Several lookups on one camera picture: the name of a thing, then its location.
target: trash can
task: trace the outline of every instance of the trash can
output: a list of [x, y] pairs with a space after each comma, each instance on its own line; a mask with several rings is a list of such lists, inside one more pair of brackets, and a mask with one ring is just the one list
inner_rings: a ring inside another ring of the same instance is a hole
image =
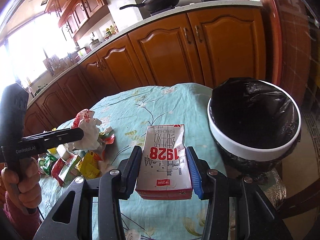
[[212, 90], [207, 112], [222, 158], [242, 173], [270, 171], [300, 140], [296, 102], [265, 81], [228, 79]]

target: ceiling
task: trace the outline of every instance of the ceiling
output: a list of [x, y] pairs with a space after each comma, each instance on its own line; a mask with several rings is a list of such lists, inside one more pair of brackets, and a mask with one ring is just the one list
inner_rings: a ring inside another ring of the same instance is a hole
[[47, 4], [41, 6], [41, 2], [42, 0], [25, 0], [4, 27], [0, 35], [0, 41], [12, 30], [42, 14]]

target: red logo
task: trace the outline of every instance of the red logo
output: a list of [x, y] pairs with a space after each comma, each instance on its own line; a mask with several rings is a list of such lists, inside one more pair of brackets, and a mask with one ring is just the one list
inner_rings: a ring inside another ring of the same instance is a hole
[[157, 186], [167, 186], [170, 185], [169, 179], [157, 179]]

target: blue gripper pad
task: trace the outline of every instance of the blue gripper pad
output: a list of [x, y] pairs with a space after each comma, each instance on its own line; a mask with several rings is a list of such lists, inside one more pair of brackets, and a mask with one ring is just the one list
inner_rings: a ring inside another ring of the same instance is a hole
[[122, 160], [118, 169], [121, 171], [121, 186], [119, 188], [119, 199], [127, 200], [134, 191], [140, 163], [142, 158], [142, 149], [140, 146], [135, 146], [129, 159]]
[[199, 164], [198, 156], [193, 147], [190, 146], [187, 147], [186, 154], [193, 190], [199, 199], [203, 200], [204, 192], [202, 189], [202, 178], [197, 167], [197, 164]]

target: crumpled tissue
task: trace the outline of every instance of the crumpled tissue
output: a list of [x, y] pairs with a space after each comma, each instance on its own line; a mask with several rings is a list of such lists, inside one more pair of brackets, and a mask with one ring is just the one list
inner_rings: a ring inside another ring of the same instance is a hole
[[95, 150], [99, 147], [98, 136], [100, 129], [97, 125], [101, 125], [102, 122], [93, 118], [94, 111], [84, 109], [80, 111], [71, 128], [81, 128], [83, 130], [84, 136], [80, 141], [73, 143], [73, 146], [79, 150]]

